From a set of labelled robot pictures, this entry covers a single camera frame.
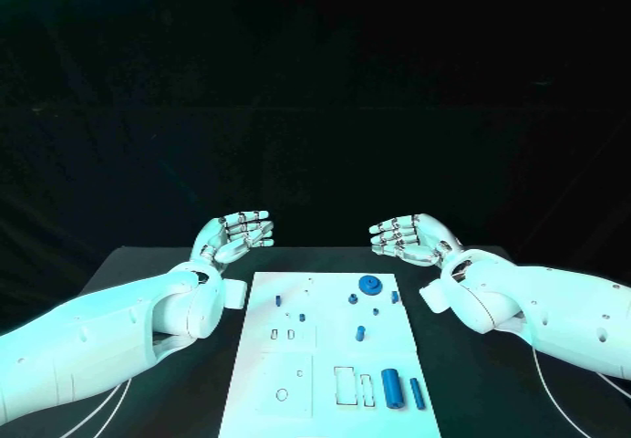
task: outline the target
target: cable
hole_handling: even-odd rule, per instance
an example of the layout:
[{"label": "cable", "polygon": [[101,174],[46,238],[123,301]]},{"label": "cable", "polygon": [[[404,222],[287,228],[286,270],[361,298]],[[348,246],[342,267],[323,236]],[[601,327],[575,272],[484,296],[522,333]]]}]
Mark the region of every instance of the cable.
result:
[{"label": "cable", "polygon": [[605,380],[605,382],[618,390],[618,392],[631,399],[631,394],[600,373],[597,372],[597,374],[603,377],[603,379]]},{"label": "cable", "polygon": [[121,395],[121,400],[118,401],[118,403],[116,404],[116,408],[113,411],[113,414],[110,415],[108,421],[106,422],[106,424],[101,427],[101,430],[97,432],[95,438],[98,438],[98,436],[101,435],[103,430],[106,429],[107,425],[110,424],[110,421],[113,420],[114,414],[118,411],[118,407],[121,406],[123,403],[123,399],[126,398],[126,394],[129,393],[129,386],[126,387],[126,390],[123,391],[123,395]]},{"label": "cable", "polygon": [[539,368],[539,360],[536,359],[536,349],[533,347],[533,357],[535,357],[535,365],[536,365],[536,372],[539,373],[539,379],[542,380],[543,383],[543,389],[546,390],[546,393],[549,394],[549,399],[552,400],[552,402],[555,403],[556,409],[559,410],[559,412],[562,413],[562,416],[565,417],[565,419],[569,421],[569,423],[575,426],[575,429],[581,432],[582,436],[585,436],[587,438],[592,438],[582,430],[581,428],[575,425],[575,422],[569,419],[569,417],[565,415],[564,409],[559,407],[559,404],[556,404],[555,398],[552,397],[552,394],[549,393],[549,386],[546,384],[546,381],[543,379],[543,374],[542,374],[542,369]]},{"label": "cable", "polygon": [[93,410],[93,413],[82,419],[82,422],[62,435],[61,438],[68,438],[75,433],[75,431],[85,425],[88,420],[97,415],[97,412],[106,406],[106,403],[110,401],[110,398],[116,395],[116,392],[118,391],[120,387],[121,387],[121,385],[118,385],[114,388],[113,392],[108,395],[108,398],[103,401],[103,404]]}]

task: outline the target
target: blue cylinder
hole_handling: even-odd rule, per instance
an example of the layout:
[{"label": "blue cylinder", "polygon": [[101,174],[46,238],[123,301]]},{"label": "blue cylinder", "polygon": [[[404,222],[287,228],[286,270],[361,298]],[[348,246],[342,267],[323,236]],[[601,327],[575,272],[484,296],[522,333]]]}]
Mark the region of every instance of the blue cylinder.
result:
[{"label": "blue cylinder", "polygon": [[411,379],[414,401],[417,402],[417,408],[425,409],[424,396],[421,395],[421,387],[418,386],[418,380]]},{"label": "blue cylinder", "polygon": [[359,289],[366,295],[378,295],[382,292],[384,284],[376,276],[363,276],[359,279]]},{"label": "blue cylinder", "polygon": [[355,335],[355,338],[362,342],[365,340],[365,326],[358,327],[358,334]]},{"label": "blue cylinder", "polygon": [[398,381],[398,371],[389,368],[382,371],[385,405],[391,409],[401,409],[405,406],[404,394],[401,392],[401,382]]}]

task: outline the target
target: black background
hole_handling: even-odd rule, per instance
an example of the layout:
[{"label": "black background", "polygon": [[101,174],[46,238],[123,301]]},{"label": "black background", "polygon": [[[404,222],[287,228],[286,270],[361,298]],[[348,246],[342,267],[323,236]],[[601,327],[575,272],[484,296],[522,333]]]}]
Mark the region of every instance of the black background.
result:
[{"label": "black background", "polygon": [[270,210],[281,246],[433,214],[630,281],[623,7],[0,3],[2,327],[121,245]]}]

